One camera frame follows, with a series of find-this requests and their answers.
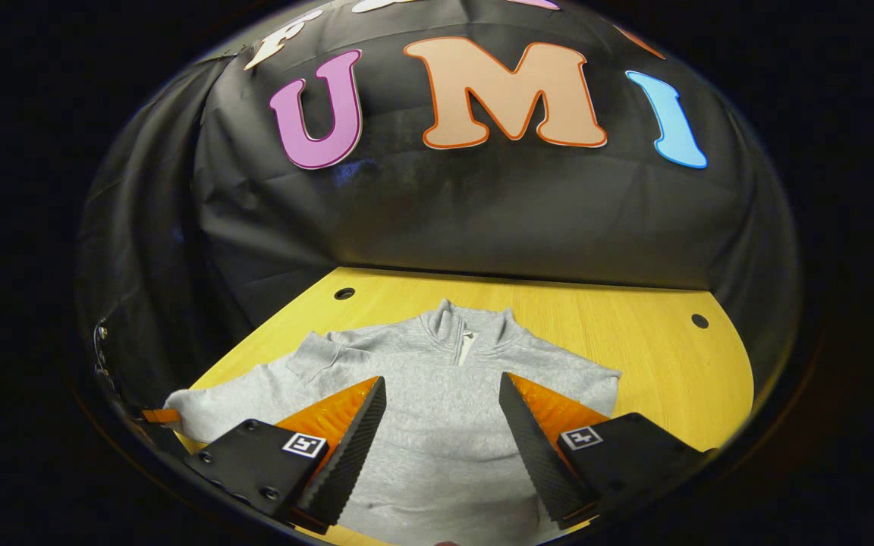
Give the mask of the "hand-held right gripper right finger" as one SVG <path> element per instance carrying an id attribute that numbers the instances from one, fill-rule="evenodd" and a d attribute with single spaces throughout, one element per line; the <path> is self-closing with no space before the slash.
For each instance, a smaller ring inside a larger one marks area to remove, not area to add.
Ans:
<path id="1" fill-rule="evenodd" d="M 651 504 L 711 456 L 640 413 L 610 418 L 510 372 L 501 375 L 498 403 L 560 529 L 611 521 Z"/>

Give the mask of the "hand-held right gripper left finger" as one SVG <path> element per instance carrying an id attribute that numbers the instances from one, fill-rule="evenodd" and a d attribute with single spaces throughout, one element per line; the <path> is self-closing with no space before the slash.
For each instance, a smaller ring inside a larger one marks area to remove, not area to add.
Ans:
<path id="1" fill-rule="evenodd" d="M 244 419 L 185 466 L 264 517 L 325 535 L 353 494 L 385 409 L 385 379 L 374 376 L 277 424 Z"/>

